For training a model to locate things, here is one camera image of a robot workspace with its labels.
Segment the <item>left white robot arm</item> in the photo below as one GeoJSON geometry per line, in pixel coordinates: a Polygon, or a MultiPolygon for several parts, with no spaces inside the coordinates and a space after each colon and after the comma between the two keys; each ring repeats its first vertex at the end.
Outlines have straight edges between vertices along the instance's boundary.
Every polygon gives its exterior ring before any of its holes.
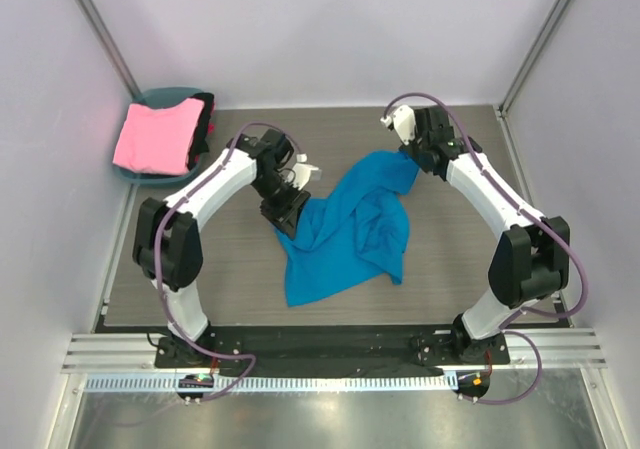
{"type": "Polygon", "coordinates": [[[236,135],[184,188],[143,201],[132,258],[157,291],[169,330],[155,344],[156,367],[199,367],[215,357],[215,335],[197,286],[204,263],[201,232],[209,220],[237,192],[252,187],[261,198],[261,215],[294,238],[310,199],[306,187],[320,176],[296,143],[267,127],[261,137],[236,135]]]}

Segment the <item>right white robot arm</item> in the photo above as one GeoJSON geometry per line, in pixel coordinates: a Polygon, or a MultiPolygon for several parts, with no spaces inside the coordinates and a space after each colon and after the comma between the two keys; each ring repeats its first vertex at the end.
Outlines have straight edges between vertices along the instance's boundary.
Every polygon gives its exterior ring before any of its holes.
{"type": "Polygon", "coordinates": [[[422,171],[464,195],[496,237],[489,287],[454,319],[445,344],[455,361],[479,363],[497,346],[506,321],[566,287],[569,225],[561,217],[546,217],[522,199],[474,140],[455,135],[443,109],[402,105],[386,116],[385,123],[399,136],[401,151],[422,171]]]}

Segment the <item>blue t shirt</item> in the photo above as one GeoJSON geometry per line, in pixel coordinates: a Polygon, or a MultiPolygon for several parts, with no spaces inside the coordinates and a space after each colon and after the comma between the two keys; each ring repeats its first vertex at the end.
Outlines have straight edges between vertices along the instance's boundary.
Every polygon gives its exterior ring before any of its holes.
{"type": "Polygon", "coordinates": [[[403,282],[410,221],[400,198],[418,172],[402,152],[372,152],[327,197],[305,204],[294,238],[275,232],[286,255],[288,306],[319,302],[380,275],[403,282]]]}

